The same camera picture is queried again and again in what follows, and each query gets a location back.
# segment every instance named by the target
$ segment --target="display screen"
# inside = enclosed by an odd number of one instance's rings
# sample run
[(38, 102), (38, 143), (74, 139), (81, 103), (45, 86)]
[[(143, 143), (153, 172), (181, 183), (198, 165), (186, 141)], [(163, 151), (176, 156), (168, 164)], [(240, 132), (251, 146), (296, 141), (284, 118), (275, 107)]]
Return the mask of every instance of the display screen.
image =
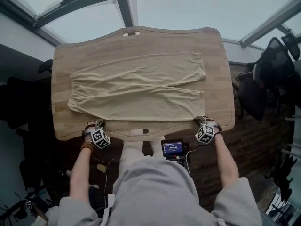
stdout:
[(163, 154), (177, 154), (182, 152), (182, 142), (163, 143)]

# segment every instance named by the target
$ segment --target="bracelet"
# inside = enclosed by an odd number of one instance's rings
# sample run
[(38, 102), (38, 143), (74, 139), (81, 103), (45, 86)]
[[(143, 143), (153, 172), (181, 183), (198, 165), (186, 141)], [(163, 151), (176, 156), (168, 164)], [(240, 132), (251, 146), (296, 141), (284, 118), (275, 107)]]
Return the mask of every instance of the bracelet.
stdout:
[(84, 142), (84, 143), (81, 145), (80, 150), (83, 149), (83, 148), (89, 148), (89, 149), (92, 151), (92, 153), (94, 152), (94, 144), (91, 143), (91, 142), (88, 142), (88, 141)]
[(214, 136), (216, 136), (217, 134), (220, 134), (222, 136), (222, 131), (218, 131), (214, 134)]

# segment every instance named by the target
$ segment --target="shirt sleeve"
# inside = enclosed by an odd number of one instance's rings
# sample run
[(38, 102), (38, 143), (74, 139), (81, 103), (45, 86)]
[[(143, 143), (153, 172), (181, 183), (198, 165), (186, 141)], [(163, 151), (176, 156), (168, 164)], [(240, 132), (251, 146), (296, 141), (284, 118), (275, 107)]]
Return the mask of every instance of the shirt sleeve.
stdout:
[(58, 226), (94, 226), (100, 225), (101, 219), (93, 208), (80, 199), (64, 197), (60, 201)]
[(223, 188), (216, 197), (211, 213), (223, 219), (228, 226), (262, 226), (247, 178), (239, 178), (232, 186)]

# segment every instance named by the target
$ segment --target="pant leg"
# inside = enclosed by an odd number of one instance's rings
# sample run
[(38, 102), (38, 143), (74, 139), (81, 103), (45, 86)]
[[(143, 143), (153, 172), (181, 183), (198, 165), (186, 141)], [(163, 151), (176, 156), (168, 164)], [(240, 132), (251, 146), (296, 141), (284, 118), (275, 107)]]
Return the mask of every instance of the pant leg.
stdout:
[(159, 137), (155, 140), (150, 141), (151, 148), (154, 152), (153, 157), (155, 158), (164, 158), (162, 146), (161, 146), (161, 140), (165, 140), (165, 137)]
[(142, 153), (142, 141), (125, 141), (120, 158), (118, 176), (124, 173), (128, 166), (142, 158), (144, 158), (144, 154)]

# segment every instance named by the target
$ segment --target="black and white cube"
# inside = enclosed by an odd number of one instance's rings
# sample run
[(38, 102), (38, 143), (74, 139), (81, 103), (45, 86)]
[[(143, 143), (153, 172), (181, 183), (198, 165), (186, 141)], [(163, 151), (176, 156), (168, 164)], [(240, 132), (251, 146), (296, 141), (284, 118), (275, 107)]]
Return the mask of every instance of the black and white cube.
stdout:
[(208, 126), (206, 124), (202, 124), (201, 128), (198, 130), (196, 134), (196, 138), (201, 143), (209, 144), (211, 140), (214, 138), (213, 127)]
[(100, 149), (103, 149), (110, 144), (110, 138), (102, 129), (98, 129), (92, 133), (92, 140)]

